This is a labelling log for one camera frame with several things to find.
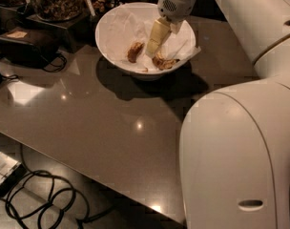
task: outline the white robotic arm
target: white robotic arm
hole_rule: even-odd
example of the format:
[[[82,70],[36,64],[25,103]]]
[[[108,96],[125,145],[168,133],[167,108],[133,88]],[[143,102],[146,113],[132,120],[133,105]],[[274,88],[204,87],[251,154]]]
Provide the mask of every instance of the white robotic arm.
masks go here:
[[[177,1],[187,6],[170,10]],[[187,114],[188,228],[290,229],[290,0],[216,1],[262,80],[207,94]],[[179,23],[194,2],[159,0],[158,9]]]

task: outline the table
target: table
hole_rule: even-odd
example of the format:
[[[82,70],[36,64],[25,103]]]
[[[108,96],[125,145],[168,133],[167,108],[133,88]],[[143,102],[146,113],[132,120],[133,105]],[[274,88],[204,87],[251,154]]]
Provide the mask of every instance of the table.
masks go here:
[[[257,79],[226,22],[191,16],[201,53],[155,82],[125,75],[85,45],[46,73],[0,60],[0,133],[184,223],[178,142],[182,121],[205,94]]]

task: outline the tabletop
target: tabletop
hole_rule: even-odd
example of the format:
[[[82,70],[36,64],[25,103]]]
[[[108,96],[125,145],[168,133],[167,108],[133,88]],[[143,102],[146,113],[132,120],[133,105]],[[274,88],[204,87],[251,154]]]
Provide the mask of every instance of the tabletop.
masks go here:
[[[201,52],[152,82],[124,74],[89,45],[63,52],[59,73],[1,59],[1,74],[20,80],[0,86],[0,133],[183,223],[184,116],[207,93],[257,78],[228,23],[188,22]]]

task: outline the gray floor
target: gray floor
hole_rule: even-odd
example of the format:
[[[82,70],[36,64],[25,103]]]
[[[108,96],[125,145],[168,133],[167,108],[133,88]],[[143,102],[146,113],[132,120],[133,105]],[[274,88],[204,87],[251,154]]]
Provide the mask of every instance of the gray floor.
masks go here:
[[[19,143],[0,135],[0,151],[21,161],[21,149]],[[54,160],[38,154],[26,146],[22,148],[23,156],[27,166],[32,170],[49,171],[54,176],[60,176],[67,179],[74,189],[80,191],[90,205],[90,215],[97,215],[113,206],[112,212],[93,222],[83,223],[83,228],[99,229],[162,229],[162,228],[184,228],[184,226],[171,221],[159,213],[138,204],[120,194],[81,176],[76,171],[55,162]],[[25,188],[12,200],[19,216],[25,216],[34,209],[38,208],[48,200],[49,192],[52,187],[52,180],[45,177],[33,177],[25,185]],[[63,180],[56,179],[54,183],[54,193],[60,189],[69,187],[69,184]],[[59,208],[64,208],[72,198],[72,191],[61,193],[53,202],[53,207],[47,210],[41,221],[42,228],[50,228],[59,216]],[[79,193],[72,207],[65,212],[64,218],[57,228],[71,229],[78,228],[76,219],[82,219],[87,212],[87,206],[84,198]],[[38,228],[38,214],[30,218],[23,219],[28,228]],[[16,220],[11,219],[5,210],[5,203],[0,201],[0,229],[21,228]]]

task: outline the white napkin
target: white napkin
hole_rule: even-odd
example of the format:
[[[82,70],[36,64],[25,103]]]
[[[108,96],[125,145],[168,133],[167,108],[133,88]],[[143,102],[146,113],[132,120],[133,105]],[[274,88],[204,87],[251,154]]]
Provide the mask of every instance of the white napkin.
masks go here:
[[[142,20],[141,14],[135,15],[129,9],[122,7],[115,10],[109,26],[109,35],[106,40],[106,54],[116,64],[125,64],[127,67],[150,71],[159,71],[153,64],[152,58],[145,54],[146,43],[156,18]],[[178,34],[172,33],[161,46],[161,53],[166,59],[188,60],[200,51],[191,40],[193,31],[183,27]],[[143,51],[137,57],[136,63],[127,59],[127,51],[135,42],[145,43]]]

